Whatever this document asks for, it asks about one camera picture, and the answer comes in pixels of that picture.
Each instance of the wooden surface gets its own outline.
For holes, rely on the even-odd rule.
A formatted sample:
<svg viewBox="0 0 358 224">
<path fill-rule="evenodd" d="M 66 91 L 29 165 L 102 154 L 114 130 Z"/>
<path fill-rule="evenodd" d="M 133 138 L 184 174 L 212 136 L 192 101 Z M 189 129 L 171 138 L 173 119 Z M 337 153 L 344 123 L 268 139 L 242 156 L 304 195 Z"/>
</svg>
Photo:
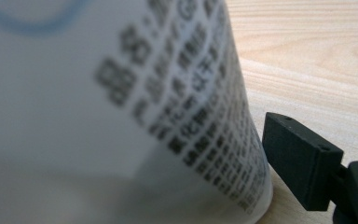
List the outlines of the wooden surface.
<svg viewBox="0 0 358 224">
<path fill-rule="evenodd" d="M 358 161 L 358 1 L 227 0 L 251 113 L 299 120 Z M 332 223 L 305 212 L 280 178 L 259 223 Z"/>
</svg>

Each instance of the tabletop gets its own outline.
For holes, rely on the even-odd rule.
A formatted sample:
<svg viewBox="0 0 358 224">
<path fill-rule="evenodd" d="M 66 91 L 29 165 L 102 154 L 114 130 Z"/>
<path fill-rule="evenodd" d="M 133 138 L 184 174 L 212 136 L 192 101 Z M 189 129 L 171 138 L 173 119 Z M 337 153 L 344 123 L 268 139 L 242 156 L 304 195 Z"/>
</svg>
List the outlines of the tabletop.
<svg viewBox="0 0 358 224">
<path fill-rule="evenodd" d="M 297 119 L 358 161 L 358 0 L 227 0 L 251 114 Z M 258 223 L 332 223 L 306 212 L 272 170 L 274 197 Z"/>
</svg>

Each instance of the white container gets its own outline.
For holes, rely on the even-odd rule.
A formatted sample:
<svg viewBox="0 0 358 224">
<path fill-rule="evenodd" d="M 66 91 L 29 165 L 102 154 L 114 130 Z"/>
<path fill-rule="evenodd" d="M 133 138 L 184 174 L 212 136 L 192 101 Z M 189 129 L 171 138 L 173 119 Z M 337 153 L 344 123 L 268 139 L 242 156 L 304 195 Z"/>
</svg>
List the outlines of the white container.
<svg viewBox="0 0 358 224">
<path fill-rule="evenodd" d="M 255 223 L 222 1 L 0 1 L 0 223 Z"/>
</svg>

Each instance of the black object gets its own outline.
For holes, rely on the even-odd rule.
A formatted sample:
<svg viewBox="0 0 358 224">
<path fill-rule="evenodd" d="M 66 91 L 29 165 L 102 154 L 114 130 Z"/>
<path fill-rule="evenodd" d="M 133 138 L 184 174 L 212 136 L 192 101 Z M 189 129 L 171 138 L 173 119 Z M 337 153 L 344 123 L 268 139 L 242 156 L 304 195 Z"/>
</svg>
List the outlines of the black object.
<svg viewBox="0 0 358 224">
<path fill-rule="evenodd" d="M 358 161 L 341 165 L 344 152 L 298 121 L 267 113 L 263 147 L 269 164 L 307 211 L 336 204 L 333 222 L 358 223 Z"/>
</svg>

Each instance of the blue curved line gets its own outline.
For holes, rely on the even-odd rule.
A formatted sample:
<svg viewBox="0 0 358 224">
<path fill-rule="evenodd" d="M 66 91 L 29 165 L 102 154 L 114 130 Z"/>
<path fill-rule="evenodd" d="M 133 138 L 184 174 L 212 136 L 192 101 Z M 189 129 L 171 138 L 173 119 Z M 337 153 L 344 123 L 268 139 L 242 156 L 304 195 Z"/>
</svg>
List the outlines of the blue curved line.
<svg viewBox="0 0 358 224">
<path fill-rule="evenodd" d="M 86 2 L 88 0 L 73 0 L 58 16 L 41 22 L 21 21 L 0 11 L 0 27 L 23 35 L 45 35 L 57 32 L 69 25 Z"/>
</svg>

